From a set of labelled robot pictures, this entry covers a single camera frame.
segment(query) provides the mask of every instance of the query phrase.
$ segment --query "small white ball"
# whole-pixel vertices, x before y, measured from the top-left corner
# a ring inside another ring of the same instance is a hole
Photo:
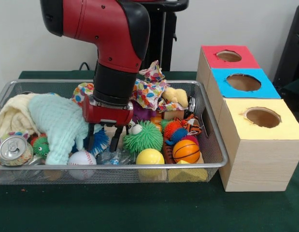
[[[95,157],[87,151],[78,151],[68,160],[68,165],[96,165]],[[78,180],[86,180],[93,176],[94,170],[69,170],[72,177]]]
[[[138,134],[143,130],[143,127],[139,124],[135,124],[133,127],[131,127],[130,129],[130,133],[131,134]]]

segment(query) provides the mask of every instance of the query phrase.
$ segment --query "yellow box top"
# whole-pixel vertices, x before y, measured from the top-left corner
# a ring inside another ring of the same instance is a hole
[[[282,99],[225,99],[246,140],[299,140],[299,123]]]

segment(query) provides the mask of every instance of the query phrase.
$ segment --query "shape sorter box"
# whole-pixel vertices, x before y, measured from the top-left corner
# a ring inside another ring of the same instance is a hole
[[[226,191],[284,191],[299,162],[299,123],[282,99],[224,99]]]
[[[207,88],[216,120],[219,120],[223,98],[280,99],[262,69],[212,69]]]
[[[206,91],[209,80],[213,77],[212,68],[259,69],[260,66],[246,46],[202,46],[197,81],[203,83]]]

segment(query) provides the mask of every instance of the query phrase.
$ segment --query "white wall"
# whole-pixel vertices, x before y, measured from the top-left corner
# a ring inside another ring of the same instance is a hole
[[[244,44],[273,78],[299,0],[190,0],[177,14],[171,69],[196,71],[201,44]],[[0,90],[22,70],[94,68],[92,44],[44,27],[40,1],[0,0]]]

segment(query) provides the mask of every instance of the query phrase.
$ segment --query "green fuzzy toy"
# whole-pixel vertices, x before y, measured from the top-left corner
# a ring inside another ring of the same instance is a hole
[[[34,137],[31,140],[31,145],[33,148],[33,153],[36,156],[46,159],[47,154],[49,153],[49,144],[46,134],[41,134],[40,137]]]
[[[164,128],[165,128],[170,122],[172,122],[172,120],[165,120],[165,119],[163,119],[163,120],[161,121],[162,131],[164,131]]]
[[[139,122],[139,125],[142,127],[141,132],[137,134],[129,134],[124,137],[124,148],[130,151],[131,154],[139,154],[141,151],[148,148],[161,151],[163,137],[155,124],[150,121],[141,121]]]

